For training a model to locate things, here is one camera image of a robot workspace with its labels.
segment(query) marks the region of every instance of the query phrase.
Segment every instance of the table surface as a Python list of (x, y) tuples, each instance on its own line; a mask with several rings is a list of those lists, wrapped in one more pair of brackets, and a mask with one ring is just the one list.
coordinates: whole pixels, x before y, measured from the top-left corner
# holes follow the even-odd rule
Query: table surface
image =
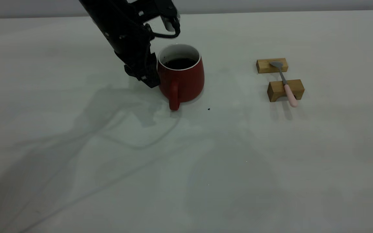
[[(162, 22), (151, 22), (164, 31)], [(373, 233), (373, 11), (182, 15), (170, 112), (87, 17), (0, 19), (0, 233)], [(270, 103), (282, 58), (306, 89)]]

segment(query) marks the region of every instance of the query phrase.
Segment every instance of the gray wall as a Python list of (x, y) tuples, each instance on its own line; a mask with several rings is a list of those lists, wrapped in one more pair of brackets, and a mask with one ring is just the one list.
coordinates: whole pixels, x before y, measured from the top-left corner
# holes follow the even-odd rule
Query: gray wall
[[(373, 9), (373, 0), (174, 0), (174, 2), (181, 13)], [(0, 18), (82, 15), (86, 15), (86, 12), (78, 0), (0, 0)]]

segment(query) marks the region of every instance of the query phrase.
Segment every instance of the red mug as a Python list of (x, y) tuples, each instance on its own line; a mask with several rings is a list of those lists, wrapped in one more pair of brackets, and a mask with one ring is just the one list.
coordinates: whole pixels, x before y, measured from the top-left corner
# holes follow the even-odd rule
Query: red mug
[[(178, 59), (188, 59), (191, 66), (183, 69), (167, 67), (168, 62)], [(188, 102), (198, 97), (204, 88), (204, 66), (201, 54), (190, 45), (173, 44), (165, 47), (158, 55), (157, 70), (161, 80), (159, 89), (169, 99), (169, 107), (172, 111), (177, 111), (181, 102)]]

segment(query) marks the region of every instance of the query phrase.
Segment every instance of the wooden block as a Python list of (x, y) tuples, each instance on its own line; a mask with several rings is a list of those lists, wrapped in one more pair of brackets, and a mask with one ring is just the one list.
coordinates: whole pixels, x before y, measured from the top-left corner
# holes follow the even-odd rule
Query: wooden block
[(257, 60), (257, 63), (256, 63), (257, 71), (259, 72), (259, 74), (279, 72), (278, 68), (270, 65), (270, 62), (272, 62), (272, 61), (279, 61), (279, 62), (283, 63), (283, 67), (281, 68), (281, 71), (282, 72), (287, 72), (289, 66), (288, 66), (285, 58), (282, 58), (282, 59), (263, 59), (263, 60)]
[[(305, 87), (302, 81), (300, 79), (287, 80), (287, 84), (293, 92), (294, 97), (296, 97), (296, 99), (302, 99), (303, 93), (305, 93)], [(276, 102), (278, 98), (287, 96), (282, 81), (270, 82), (270, 84), (268, 84), (267, 94), (270, 102)]]

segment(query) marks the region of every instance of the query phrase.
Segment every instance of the coffee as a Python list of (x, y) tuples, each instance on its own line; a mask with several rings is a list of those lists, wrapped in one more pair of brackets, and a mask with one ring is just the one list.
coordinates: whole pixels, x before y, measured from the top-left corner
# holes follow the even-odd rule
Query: coffee
[(166, 62), (164, 66), (173, 70), (183, 70), (188, 69), (191, 66), (195, 65), (197, 62), (191, 59), (174, 59), (169, 62)]

